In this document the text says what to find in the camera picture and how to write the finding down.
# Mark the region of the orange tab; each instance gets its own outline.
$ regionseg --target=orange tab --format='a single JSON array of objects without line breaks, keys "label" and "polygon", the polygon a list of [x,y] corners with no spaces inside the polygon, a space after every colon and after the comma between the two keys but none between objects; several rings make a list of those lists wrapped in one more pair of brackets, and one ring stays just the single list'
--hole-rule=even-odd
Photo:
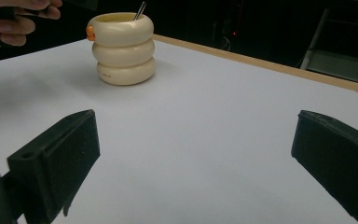
[{"label": "orange tab", "polygon": [[89,41],[95,41],[95,34],[94,34],[93,29],[92,29],[92,26],[88,26],[86,28],[86,34],[87,34],[87,39]]}]

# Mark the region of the dark background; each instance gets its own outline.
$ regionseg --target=dark background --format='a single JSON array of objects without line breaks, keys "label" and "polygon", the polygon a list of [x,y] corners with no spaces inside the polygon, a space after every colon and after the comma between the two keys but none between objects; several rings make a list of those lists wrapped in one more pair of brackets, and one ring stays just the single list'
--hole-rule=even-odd
[{"label": "dark background", "polygon": [[[33,18],[36,30],[20,48],[0,48],[0,60],[86,38],[88,21],[103,13],[136,12],[141,0],[100,0],[91,11],[65,3],[57,21]],[[155,34],[299,67],[326,7],[318,48],[358,57],[358,1],[147,0]]]}]

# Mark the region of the cup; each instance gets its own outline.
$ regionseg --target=cup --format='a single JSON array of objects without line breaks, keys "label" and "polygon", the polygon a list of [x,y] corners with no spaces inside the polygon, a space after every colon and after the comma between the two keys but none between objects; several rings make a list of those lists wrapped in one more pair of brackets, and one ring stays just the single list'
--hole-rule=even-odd
[{"label": "cup", "polygon": [[156,71],[153,22],[143,14],[134,21],[135,15],[109,13],[89,21],[86,32],[88,40],[94,42],[92,54],[104,82],[133,85],[146,81]]}]

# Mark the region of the ribbed cup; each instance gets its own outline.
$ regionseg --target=ribbed cup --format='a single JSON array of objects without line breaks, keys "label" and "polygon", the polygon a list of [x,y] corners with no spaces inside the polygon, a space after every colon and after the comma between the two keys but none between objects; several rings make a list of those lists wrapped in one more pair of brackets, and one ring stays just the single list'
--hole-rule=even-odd
[{"label": "ribbed cup", "polygon": [[152,77],[156,71],[153,58],[153,22],[135,13],[103,14],[89,21],[93,32],[92,53],[98,61],[100,78],[114,85],[133,85]]}]

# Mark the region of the cup rim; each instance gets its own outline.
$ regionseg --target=cup rim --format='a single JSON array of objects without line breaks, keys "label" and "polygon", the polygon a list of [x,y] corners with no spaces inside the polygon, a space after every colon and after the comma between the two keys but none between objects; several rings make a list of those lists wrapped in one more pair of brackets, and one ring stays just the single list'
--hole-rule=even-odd
[{"label": "cup rim", "polygon": [[[112,13],[106,13],[106,14],[96,16],[94,18],[94,20],[97,22],[111,22],[111,23],[135,22],[133,20],[135,15],[136,15],[136,13],[134,13],[134,12],[112,12]],[[145,15],[142,14],[139,16],[138,20],[136,20],[136,21],[140,21],[144,17],[145,17]]]}]

